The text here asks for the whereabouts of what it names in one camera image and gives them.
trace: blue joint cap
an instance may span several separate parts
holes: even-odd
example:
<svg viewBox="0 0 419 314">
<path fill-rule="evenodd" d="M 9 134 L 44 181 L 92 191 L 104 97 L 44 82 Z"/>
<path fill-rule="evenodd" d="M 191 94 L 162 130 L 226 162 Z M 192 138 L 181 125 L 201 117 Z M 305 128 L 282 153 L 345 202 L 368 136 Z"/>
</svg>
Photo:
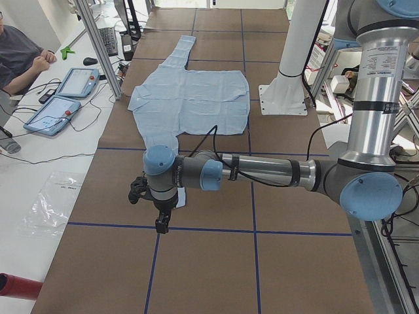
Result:
<svg viewBox="0 0 419 314">
<path fill-rule="evenodd" d="M 399 18 L 419 18 L 419 0 L 376 0 L 380 7 Z"/>
<path fill-rule="evenodd" d="M 374 221 L 394 213 L 403 199 L 395 177 L 384 172 L 370 172 L 350 181 L 340 193 L 340 206 L 358 219 Z"/>
<path fill-rule="evenodd" d="M 208 160 L 202 167 L 200 184 L 204 191 L 218 191 L 221 187 L 223 164 L 216 160 Z"/>
<path fill-rule="evenodd" d="M 143 155 L 146 175 L 160 175 L 171 168 L 175 161 L 175 152 L 164 145 L 147 149 Z"/>
<path fill-rule="evenodd" d="M 359 48 L 361 45 L 357 41 L 347 41 L 335 37 L 335 50 Z"/>
</svg>

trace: red cylinder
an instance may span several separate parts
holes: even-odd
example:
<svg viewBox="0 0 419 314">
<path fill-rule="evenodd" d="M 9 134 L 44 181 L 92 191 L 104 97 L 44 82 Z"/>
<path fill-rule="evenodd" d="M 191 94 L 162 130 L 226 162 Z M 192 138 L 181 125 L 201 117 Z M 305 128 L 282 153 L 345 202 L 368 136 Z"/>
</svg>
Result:
<svg viewBox="0 0 419 314">
<path fill-rule="evenodd" d="M 0 273 L 0 296 L 36 300 L 42 284 L 39 281 Z"/>
</svg>

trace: computer keyboard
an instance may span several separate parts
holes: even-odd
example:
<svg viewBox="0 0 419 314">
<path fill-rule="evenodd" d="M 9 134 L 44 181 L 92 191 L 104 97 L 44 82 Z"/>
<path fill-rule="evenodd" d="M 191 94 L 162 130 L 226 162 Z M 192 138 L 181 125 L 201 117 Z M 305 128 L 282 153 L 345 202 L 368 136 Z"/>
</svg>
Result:
<svg viewBox="0 0 419 314">
<path fill-rule="evenodd" d="M 99 34 L 100 37 L 102 37 L 103 43 L 105 44 L 107 55 L 116 56 L 118 54 L 118 45 L 117 36 L 115 34 L 115 28 L 99 28 Z"/>
</svg>

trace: white tabletop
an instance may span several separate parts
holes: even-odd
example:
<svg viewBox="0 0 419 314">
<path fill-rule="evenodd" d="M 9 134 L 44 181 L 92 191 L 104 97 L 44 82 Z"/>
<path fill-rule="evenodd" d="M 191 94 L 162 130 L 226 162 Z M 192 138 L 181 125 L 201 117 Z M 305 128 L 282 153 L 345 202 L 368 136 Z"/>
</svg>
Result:
<svg viewBox="0 0 419 314">
<path fill-rule="evenodd" d="M 107 18 L 107 21 L 100 19 L 98 27 L 114 26 L 116 21 L 117 19 Z M 68 38 L 68 41 L 63 43 L 62 47 L 67 46 L 80 33 L 82 28 L 82 25 L 79 25 L 79 28 Z M 119 52 L 122 54 L 120 43 L 118 44 Z M 33 86 L 44 84 L 53 78 L 62 80 L 71 67 L 84 67 L 82 61 L 85 57 L 96 57 L 87 33 L 71 49 L 76 54 L 69 54 L 65 61 L 61 59 L 60 51 L 58 51 L 56 54 L 58 61 L 53 63 L 48 71 L 41 73 Z M 116 56 L 111 58 L 111 62 L 115 61 L 118 61 Z M 100 64 L 96 64 L 93 67 L 100 69 Z M 103 83 L 106 83 L 106 81 L 99 81 L 91 96 L 81 101 L 84 107 L 71 121 L 76 130 L 89 125 L 97 117 L 100 110 L 88 103 L 88 101 Z M 38 99 L 43 94 L 36 94 L 39 90 L 41 88 L 22 98 L 19 106 L 38 109 L 41 106 Z M 23 123 L 11 117 L 5 128 L 13 136 L 26 135 L 15 138 L 22 149 L 17 154 L 9 156 L 38 162 L 64 155 L 94 154 L 98 140 L 111 114 L 114 100 L 112 91 L 109 85 L 106 84 L 97 98 L 92 101 L 95 106 L 101 109 L 98 120 L 80 132 L 67 125 L 54 137 L 27 134 L 28 132 L 22 127 Z M 17 111 L 14 114 L 14 116 L 17 116 L 24 122 L 32 115 L 33 112 L 29 110 Z M 92 156 L 79 156 L 30 165 L 0 156 L 0 273 L 9 273 L 32 280 L 44 281 L 59 239 L 24 237 L 18 232 L 18 227 L 22 225 L 23 218 L 30 211 L 37 194 L 53 171 L 85 174 L 92 159 Z M 34 303 L 34 301 L 0 297 L 0 313 L 30 313 Z"/>
</svg>

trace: clear plastic bag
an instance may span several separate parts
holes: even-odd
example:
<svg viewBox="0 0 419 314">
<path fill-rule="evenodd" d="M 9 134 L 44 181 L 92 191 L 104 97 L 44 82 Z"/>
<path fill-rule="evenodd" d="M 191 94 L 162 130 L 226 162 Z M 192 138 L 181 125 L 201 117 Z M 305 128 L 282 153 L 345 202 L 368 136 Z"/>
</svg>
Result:
<svg viewBox="0 0 419 314">
<path fill-rule="evenodd" d="M 85 176 L 84 173 L 52 172 L 19 225 L 18 233 L 61 238 Z"/>
</svg>

